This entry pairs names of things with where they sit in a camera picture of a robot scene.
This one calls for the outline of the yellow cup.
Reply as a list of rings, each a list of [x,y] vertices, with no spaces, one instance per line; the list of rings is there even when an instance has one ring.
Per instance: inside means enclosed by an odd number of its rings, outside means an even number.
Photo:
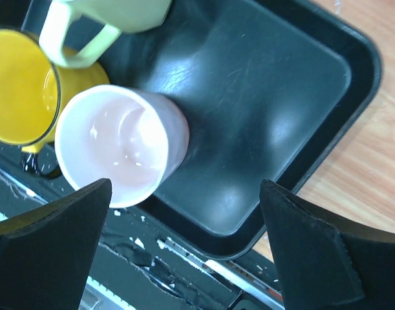
[[[108,83],[99,63],[59,67],[42,51],[37,35],[0,27],[0,142],[21,149],[23,171],[48,180],[59,177],[59,167],[41,170],[38,154],[54,141],[66,104],[76,94]]]

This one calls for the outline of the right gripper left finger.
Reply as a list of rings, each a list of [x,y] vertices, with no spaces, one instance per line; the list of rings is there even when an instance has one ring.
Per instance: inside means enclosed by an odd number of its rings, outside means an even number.
[[[0,221],[0,309],[77,309],[107,217],[101,178]]]

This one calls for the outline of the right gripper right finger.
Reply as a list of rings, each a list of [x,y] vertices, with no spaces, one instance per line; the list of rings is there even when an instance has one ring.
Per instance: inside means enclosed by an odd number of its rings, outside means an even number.
[[[262,215],[287,309],[395,309],[395,233],[264,180]]]

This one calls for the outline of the pink cup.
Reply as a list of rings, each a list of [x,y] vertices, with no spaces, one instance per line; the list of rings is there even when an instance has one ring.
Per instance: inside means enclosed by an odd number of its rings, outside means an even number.
[[[107,178],[112,183],[109,206],[121,209],[146,200],[176,171],[189,137],[185,115],[167,97],[99,85],[67,103],[54,145],[73,189]]]

